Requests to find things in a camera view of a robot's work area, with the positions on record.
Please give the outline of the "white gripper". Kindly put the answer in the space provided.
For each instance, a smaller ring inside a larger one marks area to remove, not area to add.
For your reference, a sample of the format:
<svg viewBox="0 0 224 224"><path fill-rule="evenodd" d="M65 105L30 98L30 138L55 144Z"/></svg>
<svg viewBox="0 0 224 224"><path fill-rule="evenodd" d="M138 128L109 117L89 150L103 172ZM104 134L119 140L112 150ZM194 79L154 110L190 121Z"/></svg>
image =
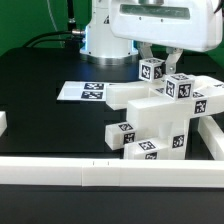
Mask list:
<svg viewBox="0 0 224 224"><path fill-rule="evenodd" d="M175 74L182 49L205 52L221 43L222 11L217 11L220 3L221 0L109 0L110 27L117 37L141 41L138 51L142 59L153 57L151 44L168 46L165 73Z"/></svg>

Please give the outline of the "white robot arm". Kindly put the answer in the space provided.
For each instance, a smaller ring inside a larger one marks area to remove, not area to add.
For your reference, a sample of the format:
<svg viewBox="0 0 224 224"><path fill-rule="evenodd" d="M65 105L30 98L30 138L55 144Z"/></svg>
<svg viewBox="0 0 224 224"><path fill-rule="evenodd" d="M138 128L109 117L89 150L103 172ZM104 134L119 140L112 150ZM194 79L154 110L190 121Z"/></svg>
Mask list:
<svg viewBox="0 0 224 224"><path fill-rule="evenodd" d="M117 65L152 56L150 46L167 48L165 72L176 72L185 50L215 49L223 37L223 0L92 0L83 58Z"/></svg>

